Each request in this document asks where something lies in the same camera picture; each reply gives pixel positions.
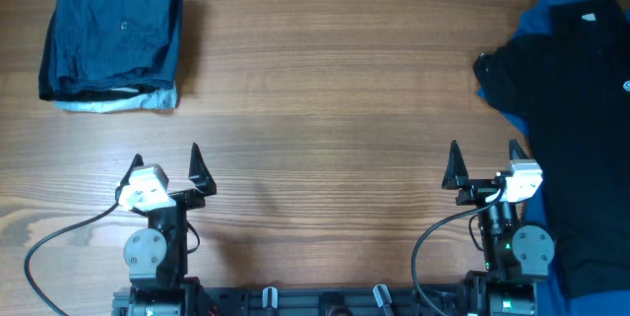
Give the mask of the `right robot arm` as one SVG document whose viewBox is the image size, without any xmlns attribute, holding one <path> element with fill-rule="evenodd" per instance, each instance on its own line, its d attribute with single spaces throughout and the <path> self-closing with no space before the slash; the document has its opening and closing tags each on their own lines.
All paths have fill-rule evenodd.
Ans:
<svg viewBox="0 0 630 316">
<path fill-rule="evenodd" d="M 459 282 L 457 315 L 535 315 L 536 283 L 548 278 L 555 241 L 547 228 L 522 222 L 517 212 L 537 193 L 542 169 L 515 140 L 509 158 L 494 177 L 471 179 L 458 143 L 450 146 L 442 187 L 458 192 L 458 206 L 473 207 L 486 268 Z"/>
</svg>

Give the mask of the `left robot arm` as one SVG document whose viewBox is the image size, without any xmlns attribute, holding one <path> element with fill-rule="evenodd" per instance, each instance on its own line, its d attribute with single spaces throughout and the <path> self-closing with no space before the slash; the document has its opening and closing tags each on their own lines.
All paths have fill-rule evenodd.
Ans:
<svg viewBox="0 0 630 316">
<path fill-rule="evenodd" d="M 116 202 L 147 219 L 148 226 L 126 241 L 123 258 L 129 268 L 130 288 L 114 295 L 113 316 L 217 316 L 218 305 L 196 277 L 188 277 L 187 219 L 191 210 L 206 206 L 217 184 L 204 163 L 200 148 L 191 148 L 188 179 L 193 187 L 169 193 L 168 178 L 157 164 L 140 155 L 119 182 Z"/>
</svg>

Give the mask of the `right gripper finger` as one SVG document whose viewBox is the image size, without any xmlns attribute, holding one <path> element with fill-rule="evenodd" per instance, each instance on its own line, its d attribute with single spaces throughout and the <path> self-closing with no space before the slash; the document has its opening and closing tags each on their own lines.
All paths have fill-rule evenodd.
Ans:
<svg viewBox="0 0 630 316">
<path fill-rule="evenodd" d="M 462 189 L 469 184 L 468 170 L 456 140 L 450 144 L 449 159 L 442 180 L 441 188 L 445 190 Z"/>
<path fill-rule="evenodd" d="M 510 158 L 510 160 L 528 159 L 529 158 L 529 156 L 523 150 L 521 145 L 515 139 L 512 139 L 512 140 L 509 141 L 508 149 L 509 149 L 509 158 Z"/>
</svg>

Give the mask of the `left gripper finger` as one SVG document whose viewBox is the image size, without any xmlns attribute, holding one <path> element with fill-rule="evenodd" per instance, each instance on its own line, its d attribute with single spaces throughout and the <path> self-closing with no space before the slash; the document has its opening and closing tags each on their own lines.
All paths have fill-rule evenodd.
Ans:
<svg viewBox="0 0 630 316">
<path fill-rule="evenodd" d="M 135 154 L 133 159 L 132 159 L 132 162 L 131 162 L 129 168 L 127 169 L 125 175 L 123 176 L 123 178 L 119 182 L 119 187 L 123 188 L 124 186 L 128 185 L 132 171 L 136 167 L 140 167 L 140 166 L 143 166 L 143 165 L 144 165 L 143 157 L 140 154 Z"/>
<path fill-rule="evenodd" d="M 210 174 L 197 143 L 191 147 L 188 179 L 203 196 L 217 194 L 217 184 Z"/>
</svg>

